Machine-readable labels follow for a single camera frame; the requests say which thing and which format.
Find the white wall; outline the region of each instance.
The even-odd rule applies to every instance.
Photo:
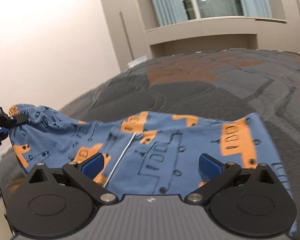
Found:
[[[259,49],[300,52],[300,12],[297,0],[278,0],[277,2],[282,2],[287,24],[278,25],[259,21]]]
[[[0,0],[0,106],[59,109],[120,72],[100,0]]]

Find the white object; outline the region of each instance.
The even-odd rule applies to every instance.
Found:
[[[112,175],[113,175],[115,169],[117,168],[119,162],[120,162],[121,159],[123,158],[123,156],[124,156],[124,154],[126,153],[126,151],[128,150],[128,148],[130,147],[130,145],[131,145],[131,143],[132,143],[134,137],[136,136],[136,134],[137,134],[137,133],[134,133],[134,134],[132,135],[132,137],[131,137],[130,141],[128,142],[127,146],[123,149],[123,152],[120,154],[119,159],[118,159],[117,162],[115,163],[115,165],[114,165],[114,167],[112,168],[112,170],[111,170],[111,172],[110,172],[108,178],[106,179],[106,182],[105,182],[104,185],[103,185],[104,188],[108,185],[108,183],[109,183],[109,181],[110,181],[110,179],[111,179],[111,177],[112,177]]]
[[[135,66],[137,66],[137,65],[139,65],[139,64],[141,64],[143,62],[146,62],[147,60],[148,60],[148,57],[146,55],[144,55],[144,56],[139,57],[139,58],[137,58],[137,59],[135,59],[133,61],[130,61],[128,63],[128,67],[129,68],[133,68],[133,67],[135,67]]]
[[[148,202],[150,202],[150,203],[152,203],[152,202],[154,202],[154,201],[155,201],[155,198],[154,198],[154,197],[147,198],[147,201],[148,201]]]

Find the gray gripper base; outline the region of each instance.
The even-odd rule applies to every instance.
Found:
[[[244,240],[218,227],[201,206],[179,196],[126,195],[103,206],[82,230],[62,240]],[[14,240],[29,240],[18,235]],[[289,240],[286,235],[271,240]]]

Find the gray bedspread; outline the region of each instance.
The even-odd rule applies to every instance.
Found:
[[[283,165],[290,182],[298,209],[293,239],[300,239],[300,54],[238,49],[153,59],[87,92],[61,112],[83,121],[109,122],[148,110],[226,121],[260,114],[282,160],[273,167]],[[0,161],[6,204],[22,178],[9,151]]]

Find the orange pattern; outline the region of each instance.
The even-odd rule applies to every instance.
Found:
[[[103,184],[106,182],[106,177],[102,175],[104,172],[106,166],[108,165],[109,161],[111,160],[111,156],[108,154],[102,154],[105,159],[105,166],[103,167],[103,170],[93,179],[94,182],[98,183],[99,185],[103,186]]]
[[[172,116],[172,120],[179,120],[179,119],[186,119],[186,124],[187,126],[194,126],[198,124],[199,118],[194,115],[179,115],[179,114],[174,114]]]
[[[12,146],[14,152],[16,153],[17,158],[20,160],[22,166],[27,168],[29,164],[27,163],[26,159],[23,157],[23,153],[27,153],[30,151],[30,146],[28,144],[25,145],[13,145]]]
[[[222,156],[241,154],[243,168],[257,166],[257,152],[245,118],[222,125],[220,151]]]
[[[102,147],[102,143],[97,143],[95,144],[94,146],[92,146],[91,148],[87,148],[87,147],[83,147],[81,146],[79,148],[79,150],[77,151],[77,154],[74,158],[74,162],[77,162],[77,163],[81,163],[83,162],[84,160],[90,158],[91,156],[95,155],[97,152],[99,152],[99,150],[101,149]]]
[[[202,187],[202,186],[205,185],[205,184],[207,184],[207,183],[206,183],[206,182],[200,182],[199,185],[198,185],[198,188],[199,188],[199,187]]]
[[[121,131],[142,133],[144,125],[147,121],[148,112],[141,112],[140,115],[132,115],[128,117],[127,121],[123,121],[121,125]]]
[[[16,106],[11,106],[9,108],[9,116],[15,116],[19,114],[19,110]]]
[[[157,135],[157,131],[146,131],[143,135],[143,138],[140,140],[142,144],[148,144],[152,141],[152,139]]]
[[[223,68],[224,64],[229,64],[242,68],[261,65],[262,62],[244,58],[242,56],[233,56],[232,54],[219,51],[217,53],[205,53],[203,61],[200,55],[197,58],[194,55],[175,55],[168,61],[160,64],[157,62],[148,67],[148,80],[150,85],[166,84],[187,81],[218,81],[220,78],[213,70]]]

